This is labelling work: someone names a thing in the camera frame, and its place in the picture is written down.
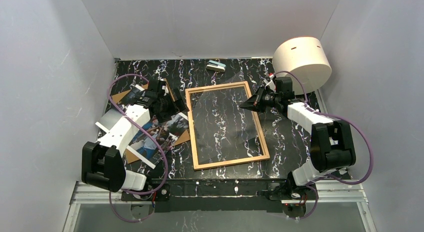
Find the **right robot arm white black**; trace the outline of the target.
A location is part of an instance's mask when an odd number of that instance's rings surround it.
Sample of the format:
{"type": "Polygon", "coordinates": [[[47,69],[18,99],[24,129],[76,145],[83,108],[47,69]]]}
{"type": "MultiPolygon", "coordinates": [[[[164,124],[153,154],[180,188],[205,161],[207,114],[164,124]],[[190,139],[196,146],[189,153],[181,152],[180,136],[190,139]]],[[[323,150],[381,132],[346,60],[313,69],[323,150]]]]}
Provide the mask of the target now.
{"type": "Polygon", "coordinates": [[[275,108],[310,134],[309,158],[299,168],[289,172],[284,182],[268,185],[265,196],[269,200],[304,196],[312,183],[356,162],[349,123],[319,115],[305,102],[297,99],[290,77],[272,79],[268,85],[259,87],[239,107],[253,112],[275,108]]]}

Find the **brown cardboard backing board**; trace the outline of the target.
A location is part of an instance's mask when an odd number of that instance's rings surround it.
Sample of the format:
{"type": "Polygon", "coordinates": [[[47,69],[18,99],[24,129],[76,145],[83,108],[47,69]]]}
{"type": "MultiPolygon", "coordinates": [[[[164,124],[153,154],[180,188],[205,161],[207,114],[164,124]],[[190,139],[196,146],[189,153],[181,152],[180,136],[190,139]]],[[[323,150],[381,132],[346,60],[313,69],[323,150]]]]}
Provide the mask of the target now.
{"type": "MultiPolygon", "coordinates": [[[[123,111],[125,111],[126,109],[124,109],[124,105],[130,105],[132,103],[135,103],[138,100],[137,93],[147,88],[148,88],[148,85],[146,84],[146,85],[143,85],[140,89],[135,89],[134,92],[132,90],[127,90],[127,91],[118,93],[112,96],[112,100],[114,103],[120,106],[123,111]]],[[[173,102],[177,102],[179,99],[181,99],[181,96],[179,94],[177,95],[175,94],[175,92],[179,92],[179,91],[178,90],[174,91],[173,89],[169,87],[168,84],[166,84],[165,91],[166,91],[166,94],[171,97],[171,100],[173,102]]],[[[190,140],[189,132],[188,130],[185,130],[184,132],[177,134],[177,140],[174,143],[174,145],[179,145],[189,140],[190,140]]],[[[125,151],[126,161],[128,163],[133,163],[135,161],[141,160],[139,158],[139,154],[137,154],[136,152],[133,152],[134,150],[135,150],[135,146],[128,147],[125,151]]]]}

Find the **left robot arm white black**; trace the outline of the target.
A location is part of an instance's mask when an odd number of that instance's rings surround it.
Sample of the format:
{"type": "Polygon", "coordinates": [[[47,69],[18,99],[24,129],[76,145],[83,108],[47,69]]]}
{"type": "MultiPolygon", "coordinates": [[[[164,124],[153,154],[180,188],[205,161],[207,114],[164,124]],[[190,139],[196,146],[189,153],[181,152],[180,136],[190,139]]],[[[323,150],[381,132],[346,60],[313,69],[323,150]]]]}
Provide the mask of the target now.
{"type": "Polygon", "coordinates": [[[139,195],[145,191],[147,176],[127,170],[123,156],[132,139],[151,119],[168,122],[172,116],[188,110],[181,92],[165,80],[152,79],[146,85],[135,85],[102,116],[98,126],[105,134],[82,148],[81,179],[110,192],[130,191],[139,195]]]}

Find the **printed street photo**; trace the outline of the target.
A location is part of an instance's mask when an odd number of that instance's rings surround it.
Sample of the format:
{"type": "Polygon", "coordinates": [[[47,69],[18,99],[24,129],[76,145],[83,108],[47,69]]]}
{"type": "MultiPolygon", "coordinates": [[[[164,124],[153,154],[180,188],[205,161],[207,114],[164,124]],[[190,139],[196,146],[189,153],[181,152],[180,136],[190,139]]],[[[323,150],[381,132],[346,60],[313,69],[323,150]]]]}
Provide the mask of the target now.
{"type": "Polygon", "coordinates": [[[146,108],[147,89],[137,93],[138,100],[109,110],[97,125],[105,131],[97,142],[106,147],[115,146],[124,155],[128,147],[134,147],[139,158],[152,168],[161,159],[160,151],[167,152],[176,142],[177,134],[188,130],[189,121],[185,112],[171,117],[166,122],[158,122],[150,116],[146,108]]]}

